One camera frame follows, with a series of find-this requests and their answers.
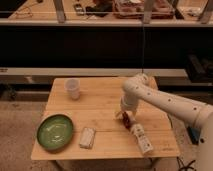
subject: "paper cup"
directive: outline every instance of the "paper cup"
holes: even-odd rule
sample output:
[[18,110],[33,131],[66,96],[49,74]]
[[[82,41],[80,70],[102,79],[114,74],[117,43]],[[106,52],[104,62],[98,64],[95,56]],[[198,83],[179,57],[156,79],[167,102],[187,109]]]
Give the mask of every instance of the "paper cup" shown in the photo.
[[77,100],[80,96],[80,82],[76,78],[69,78],[65,82],[65,89],[73,100]]

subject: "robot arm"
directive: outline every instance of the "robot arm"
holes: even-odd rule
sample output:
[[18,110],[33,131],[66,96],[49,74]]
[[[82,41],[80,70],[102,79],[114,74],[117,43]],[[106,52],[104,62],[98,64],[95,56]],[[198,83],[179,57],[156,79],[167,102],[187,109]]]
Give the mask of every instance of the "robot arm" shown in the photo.
[[198,171],[212,171],[213,106],[154,90],[147,86],[148,83],[149,79],[145,74],[138,74],[125,81],[121,110],[135,113],[141,99],[201,130],[196,168]]

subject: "table top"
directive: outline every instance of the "table top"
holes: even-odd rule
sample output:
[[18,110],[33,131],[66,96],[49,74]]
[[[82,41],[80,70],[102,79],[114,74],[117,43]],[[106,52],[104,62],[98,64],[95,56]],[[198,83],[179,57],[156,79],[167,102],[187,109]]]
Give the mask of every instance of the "table top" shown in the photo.
[[[79,78],[80,99],[73,101],[64,89],[66,78],[57,78],[42,119],[56,113],[66,114],[73,120],[74,136],[65,149],[58,153],[45,151],[35,141],[33,160],[113,159],[143,157],[175,157],[179,155],[167,114],[140,101],[136,119],[142,123],[154,151],[143,156],[135,137],[115,118],[115,111],[123,95],[121,86],[125,77]],[[154,78],[151,87],[157,88]],[[96,130],[92,149],[82,149],[78,143],[84,127]]]

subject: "speckled floor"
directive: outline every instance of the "speckled floor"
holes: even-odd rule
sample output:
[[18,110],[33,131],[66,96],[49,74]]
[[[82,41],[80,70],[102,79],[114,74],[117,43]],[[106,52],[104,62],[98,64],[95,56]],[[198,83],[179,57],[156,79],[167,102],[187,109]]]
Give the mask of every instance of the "speckled floor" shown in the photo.
[[[31,150],[35,133],[45,108],[48,92],[18,93],[14,101],[3,92],[0,100],[0,171],[55,171],[48,161],[32,161]],[[196,146],[186,133],[183,122],[172,118],[174,133],[180,147],[181,158],[185,163],[195,159]],[[88,160],[63,161],[66,170],[112,170],[141,171],[142,163],[149,160]],[[156,171],[176,171],[176,158],[164,158],[158,163]]]

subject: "green plate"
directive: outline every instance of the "green plate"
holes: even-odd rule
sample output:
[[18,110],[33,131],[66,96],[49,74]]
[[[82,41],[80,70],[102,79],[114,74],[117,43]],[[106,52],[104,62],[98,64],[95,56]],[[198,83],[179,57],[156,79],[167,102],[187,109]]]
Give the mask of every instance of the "green plate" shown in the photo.
[[45,119],[37,131],[37,140],[46,150],[58,150],[68,144],[73,135],[69,117],[56,114]]

